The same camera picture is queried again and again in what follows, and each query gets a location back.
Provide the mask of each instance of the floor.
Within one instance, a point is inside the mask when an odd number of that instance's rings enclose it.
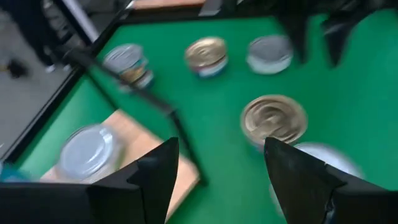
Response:
[[[107,11],[111,6],[109,0],[82,3],[95,12]],[[108,25],[113,15],[109,11],[92,17],[99,32]],[[8,74],[0,73],[0,157],[67,77],[61,68],[53,73],[45,73],[43,65],[21,37],[18,28],[0,11],[0,63],[10,57],[22,60],[29,68],[29,75],[12,79]]]

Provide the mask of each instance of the person's leg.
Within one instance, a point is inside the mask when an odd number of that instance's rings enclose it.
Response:
[[[16,23],[18,25],[19,31],[21,32],[23,38],[33,48],[33,50],[36,53],[36,56],[39,58],[39,60],[46,67],[53,65],[54,63],[53,63],[51,57],[48,56],[44,51],[45,46],[43,45],[43,42],[34,33],[32,33],[30,27],[27,24],[25,24],[24,22],[18,22],[16,20]]]
[[[63,54],[57,50],[57,47],[62,45],[58,34],[51,27],[50,21],[46,18],[40,1],[36,0],[32,4],[35,12],[34,20],[36,21],[36,27],[42,31],[40,39],[42,39],[44,45],[46,45],[52,51],[57,60],[63,62]]]
[[[53,65],[52,59],[45,53],[45,45],[37,35],[41,30],[35,30],[31,23],[30,7],[29,5],[23,6],[23,3],[24,1],[20,0],[5,0],[4,7],[17,24],[22,37],[33,48],[36,56],[44,65],[51,66]]]

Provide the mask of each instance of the white pole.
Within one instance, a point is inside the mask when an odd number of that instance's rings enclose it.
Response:
[[[135,0],[132,0],[127,6],[126,9],[133,9]]]
[[[100,35],[95,29],[91,19],[86,15],[86,12],[81,8],[76,0],[62,0],[70,13],[75,17],[81,28],[92,42],[94,42]]]

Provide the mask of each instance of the silver can lid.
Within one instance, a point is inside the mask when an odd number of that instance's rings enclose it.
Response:
[[[81,128],[62,148],[56,170],[68,179],[84,180],[109,161],[117,143],[116,135],[103,124]]]
[[[114,72],[123,72],[131,68],[142,58],[142,47],[137,44],[125,44],[110,51],[104,59],[104,65]]]
[[[266,137],[291,143],[307,130],[307,115],[293,99],[283,95],[267,95],[250,102],[241,115],[245,135],[259,145]]]
[[[197,40],[185,51],[185,59],[193,67],[205,67],[216,63],[226,55],[225,41],[219,37]]]
[[[269,35],[252,41],[249,54],[264,62],[279,62],[292,57],[293,48],[286,36]]]
[[[347,174],[363,179],[363,173],[359,167],[334,147],[317,142],[303,142],[294,147]]]

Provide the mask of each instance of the metal can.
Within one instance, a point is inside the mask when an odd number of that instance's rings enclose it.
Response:
[[[250,102],[241,115],[241,128],[258,151],[264,151],[266,137],[288,144],[307,130],[307,115],[293,99],[283,95],[261,96]]]
[[[153,81],[153,72],[147,69],[148,60],[140,45],[126,44],[116,47],[105,56],[104,64],[118,73],[120,77],[134,83],[139,88],[147,88]],[[122,89],[130,90],[120,84]]]
[[[293,48],[283,35],[256,38],[250,43],[246,58],[252,71],[271,75],[285,70],[293,59]]]
[[[199,77],[216,76],[228,64],[225,41],[219,37],[197,40],[186,49],[185,60]]]
[[[124,144],[110,127],[87,126],[69,137],[55,171],[67,182],[92,184],[119,169],[123,149]]]
[[[300,151],[303,151],[323,162],[337,168],[347,174],[351,174],[360,179],[364,179],[361,169],[355,165],[348,157],[342,154],[339,150],[329,145],[317,142],[303,142],[294,146]],[[269,192],[271,199],[276,206],[279,215],[283,215],[275,190],[272,184],[269,185]]]

